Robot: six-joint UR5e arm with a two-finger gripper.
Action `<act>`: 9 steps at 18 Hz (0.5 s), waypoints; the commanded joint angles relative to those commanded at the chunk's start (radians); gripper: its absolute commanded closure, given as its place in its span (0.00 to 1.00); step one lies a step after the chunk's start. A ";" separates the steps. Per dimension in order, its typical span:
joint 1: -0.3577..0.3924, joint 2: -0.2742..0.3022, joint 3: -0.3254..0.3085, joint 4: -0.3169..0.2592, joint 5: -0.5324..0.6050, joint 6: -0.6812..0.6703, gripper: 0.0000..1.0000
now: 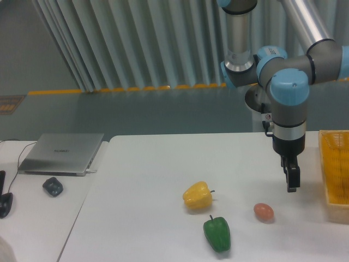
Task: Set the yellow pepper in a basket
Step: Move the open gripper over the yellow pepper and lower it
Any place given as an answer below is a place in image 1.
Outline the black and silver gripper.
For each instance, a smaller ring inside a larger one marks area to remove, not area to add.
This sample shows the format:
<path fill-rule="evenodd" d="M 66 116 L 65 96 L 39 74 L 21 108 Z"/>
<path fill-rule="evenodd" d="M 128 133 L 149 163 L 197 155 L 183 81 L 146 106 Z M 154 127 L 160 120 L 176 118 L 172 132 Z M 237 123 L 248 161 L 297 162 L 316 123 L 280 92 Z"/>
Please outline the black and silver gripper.
<path fill-rule="evenodd" d="M 305 148 L 306 121 L 291 127 L 273 123 L 273 149 L 281 158 L 281 167 L 287 176 L 287 192 L 294 193 L 300 187 L 300 168 L 297 155 Z"/>

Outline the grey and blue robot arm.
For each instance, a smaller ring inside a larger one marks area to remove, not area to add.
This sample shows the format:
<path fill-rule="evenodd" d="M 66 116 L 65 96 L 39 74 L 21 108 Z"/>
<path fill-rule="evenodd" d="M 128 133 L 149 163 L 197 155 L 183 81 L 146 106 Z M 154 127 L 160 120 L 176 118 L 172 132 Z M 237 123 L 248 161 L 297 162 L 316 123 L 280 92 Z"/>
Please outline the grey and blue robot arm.
<path fill-rule="evenodd" d="M 265 135 L 281 158 L 287 190 L 300 186 L 297 157 L 305 147 L 310 86 L 348 77 L 348 47 L 335 42 L 313 1 L 282 1 L 304 50 L 289 58 L 277 46 L 251 52 L 251 13 L 256 1 L 218 1 L 226 15 L 227 54 L 221 70 L 228 87 L 257 84 L 252 109 L 262 115 Z"/>

